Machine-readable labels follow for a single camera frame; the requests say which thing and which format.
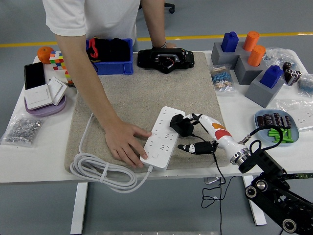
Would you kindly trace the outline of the person's right hand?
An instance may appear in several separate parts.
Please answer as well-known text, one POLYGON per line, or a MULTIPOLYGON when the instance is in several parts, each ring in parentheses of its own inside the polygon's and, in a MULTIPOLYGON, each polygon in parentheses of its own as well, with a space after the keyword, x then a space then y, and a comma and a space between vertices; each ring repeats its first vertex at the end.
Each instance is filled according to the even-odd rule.
POLYGON ((131 167, 142 168, 143 163, 140 157, 146 159, 147 153, 136 137, 150 137, 152 133, 120 119, 105 123, 103 128, 108 148, 113 157, 124 161, 131 167))

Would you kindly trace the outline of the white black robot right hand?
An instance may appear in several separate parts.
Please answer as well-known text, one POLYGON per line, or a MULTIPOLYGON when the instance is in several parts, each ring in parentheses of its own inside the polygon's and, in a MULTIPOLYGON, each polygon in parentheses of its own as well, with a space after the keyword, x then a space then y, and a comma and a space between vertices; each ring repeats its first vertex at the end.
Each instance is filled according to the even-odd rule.
POLYGON ((214 139, 212 142, 201 141, 189 145, 178 145, 178 148, 195 155, 211 154, 216 148, 226 152, 227 159, 232 164, 239 164, 240 159, 244 160, 250 156, 249 149, 234 140, 232 135, 217 120, 204 114, 190 114, 183 116, 178 114, 171 120, 170 126, 182 137, 191 136, 193 125, 200 123, 204 130, 214 139))

